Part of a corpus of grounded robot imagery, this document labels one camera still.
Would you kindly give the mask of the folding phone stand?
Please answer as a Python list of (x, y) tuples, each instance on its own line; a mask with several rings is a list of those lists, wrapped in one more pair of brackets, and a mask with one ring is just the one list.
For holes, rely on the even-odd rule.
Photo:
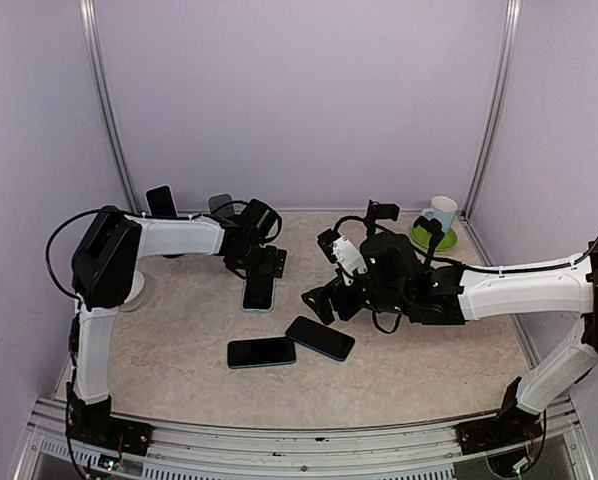
[(232, 220), (236, 215), (234, 205), (230, 194), (212, 196), (208, 199), (209, 217), (216, 221)]

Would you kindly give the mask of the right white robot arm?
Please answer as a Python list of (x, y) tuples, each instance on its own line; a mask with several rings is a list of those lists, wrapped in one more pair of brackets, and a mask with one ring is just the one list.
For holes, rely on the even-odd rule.
[(506, 391), (490, 433), (514, 442), (550, 402), (598, 365), (598, 242), (567, 259), (526, 266), (483, 268), (420, 261), (404, 234), (380, 232), (355, 246), (324, 232), (319, 245), (337, 266), (326, 285), (303, 293), (326, 325), (360, 310), (393, 313), (412, 323), (463, 325), (485, 318), (537, 312), (575, 312), (579, 319), (537, 367)]

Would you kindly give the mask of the white blue mug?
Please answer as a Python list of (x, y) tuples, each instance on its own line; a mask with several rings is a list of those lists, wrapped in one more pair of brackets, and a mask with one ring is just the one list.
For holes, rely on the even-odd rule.
[(427, 208), (424, 208), (420, 215), (428, 220), (438, 220), (442, 231), (447, 234), (453, 225), (458, 204), (455, 200), (446, 196), (435, 196), (430, 200)]

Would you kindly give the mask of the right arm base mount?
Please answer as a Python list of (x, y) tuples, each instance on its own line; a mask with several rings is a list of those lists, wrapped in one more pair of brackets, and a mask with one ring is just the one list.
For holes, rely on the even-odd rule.
[(542, 436), (536, 420), (502, 420), (491, 417), (462, 422), (456, 426), (457, 440), (463, 455), (472, 455), (515, 445)]

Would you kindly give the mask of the right aluminium frame post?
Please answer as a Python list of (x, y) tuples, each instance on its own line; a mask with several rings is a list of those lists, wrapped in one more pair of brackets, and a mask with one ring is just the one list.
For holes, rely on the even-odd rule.
[(506, 3), (502, 41), (498, 55), (497, 68), (495, 71), (493, 91), (486, 117), (485, 129), (480, 142), (477, 164), (462, 211), (463, 218), (466, 222), (470, 222), (473, 219), (479, 198), (485, 185), (487, 171), (491, 161), (492, 150), (495, 145), (501, 115), (504, 110), (505, 96), (508, 88), (510, 72), (512, 69), (521, 10), (521, 0), (509, 0)]

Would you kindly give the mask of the phone with light-blue case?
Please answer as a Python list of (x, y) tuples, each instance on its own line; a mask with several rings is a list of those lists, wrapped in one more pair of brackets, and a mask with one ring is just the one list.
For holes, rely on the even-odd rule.
[(274, 285), (271, 275), (250, 272), (245, 280), (242, 309), (246, 312), (270, 312), (273, 308)]

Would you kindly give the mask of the front aluminium rail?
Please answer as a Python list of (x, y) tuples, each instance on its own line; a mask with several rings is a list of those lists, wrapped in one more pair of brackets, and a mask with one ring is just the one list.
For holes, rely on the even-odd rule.
[[(464, 455), (456, 427), (493, 412), (423, 423), (341, 429), (220, 427), (116, 416), (153, 426), (146, 456), (122, 454), (111, 479), (451, 479), (460, 463), (474, 461), (492, 473), (487, 459), (519, 448)], [(36, 401), (17, 448), (10, 479), (33, 479), (44, 456), (70, 464), (64, 437), (65, 402)], [(522, 479), (598, 479), (591, 451), (568, 397), (547, 410), (546, 444)]]

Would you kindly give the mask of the left aluminium frame post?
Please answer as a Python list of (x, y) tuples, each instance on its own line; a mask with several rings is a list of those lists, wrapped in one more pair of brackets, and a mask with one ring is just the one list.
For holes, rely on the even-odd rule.
[(124, 200), (128, 208), (137, 213), (141, 210), (141, 204), (132, 180), (128, 163), (125, 158), (125, 152), (114, 112), (112, 97), (107, 82), (95, 2), (93, 0), (80, 0), (79, 11), (85, 44), (93, 74), (95, 91), (99, 103), (104, 130), (112, 153), (113, 165), (120, 183)]

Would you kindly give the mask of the phone with dark-blue case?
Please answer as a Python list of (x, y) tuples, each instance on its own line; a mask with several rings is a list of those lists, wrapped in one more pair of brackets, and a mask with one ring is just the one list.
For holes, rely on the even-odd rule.
[(295, 343), (339, 362), (347, 359), (355, 345), (353, 337), (304, 316), (298, 316), (285, 335)]

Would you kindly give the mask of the white bowl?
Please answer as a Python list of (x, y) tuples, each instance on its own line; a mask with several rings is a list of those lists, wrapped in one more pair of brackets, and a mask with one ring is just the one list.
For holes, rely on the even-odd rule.
[(124, 303), (119, 307), (121, 312), (130, 312), (137, 309), (144, 297), (145, 276), (139, 270), (135, 270), (130, 293)]

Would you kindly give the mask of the phone with lilac case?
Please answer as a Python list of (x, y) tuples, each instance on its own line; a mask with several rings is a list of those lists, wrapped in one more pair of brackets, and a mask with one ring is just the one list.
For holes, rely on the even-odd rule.
[(172, 191), (168, 185), (147, 190), (145, 199), (151, 216), (165, 219), (178, 217)]

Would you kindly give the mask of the black clamp phone stand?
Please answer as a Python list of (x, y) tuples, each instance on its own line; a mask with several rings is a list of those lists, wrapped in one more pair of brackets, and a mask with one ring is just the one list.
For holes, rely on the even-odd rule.
[(366, 236), (376, 234), (378, 220), (397, 221), (400, 214), (400, 207), (395, 203), (380, 203), (369, 200), (363, 224), (366, 228)]

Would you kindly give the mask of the aluminium frame post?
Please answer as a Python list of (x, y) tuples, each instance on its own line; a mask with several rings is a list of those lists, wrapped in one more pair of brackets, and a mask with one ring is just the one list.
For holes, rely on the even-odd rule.
[(128, 163), (125, 158), (125, 152), (114, 112), (112, 97), (107, 82), (95, 2), (93, 0), (80, 0), (79, 11), (85, 44), (93, 74), (95, 91), (99, 103), (104, 130), (112, 153), (113, 165), (120, 183), (124, 200), (128, 208), (137, 213), (141, 210), (141, 204), (132, 180)]
[(495, 71), (493, 91), (486, 117), (485, 129), (480, 142), (477, 164), (462, 211), (463, 218), (466, 222), (470, 222), (473, 219), (479, 198), (485, 185), (487, 171), (491, 161), (492, 150), (495, 145), (501, 115), (504, 110), (505, 96), (508, 88), (510, 72), (512, 69), (521, 10), (521, 0), (509, 0), (506, 3), (502, 41), (498, 55), (497, 68)]

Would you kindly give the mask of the black clamp stand right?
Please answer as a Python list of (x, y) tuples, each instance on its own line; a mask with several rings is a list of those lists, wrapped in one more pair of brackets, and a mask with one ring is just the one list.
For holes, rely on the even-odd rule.
[(431, 266), (433, 257), (438, 245), (445, 237), (442, 224), (439, 220), (420, 215), (413, 223), (411, 230), (413, 239), (420, 245), (426, 247), (423, 266)]

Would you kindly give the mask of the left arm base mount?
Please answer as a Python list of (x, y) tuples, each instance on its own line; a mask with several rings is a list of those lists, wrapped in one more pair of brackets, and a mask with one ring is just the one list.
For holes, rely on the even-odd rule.
[(103, 427), (70, 424), (67, 434), (84, 444), (93, 445), (121, 454), (146, 456), (154, 427), (148, 423), (111, 417)]

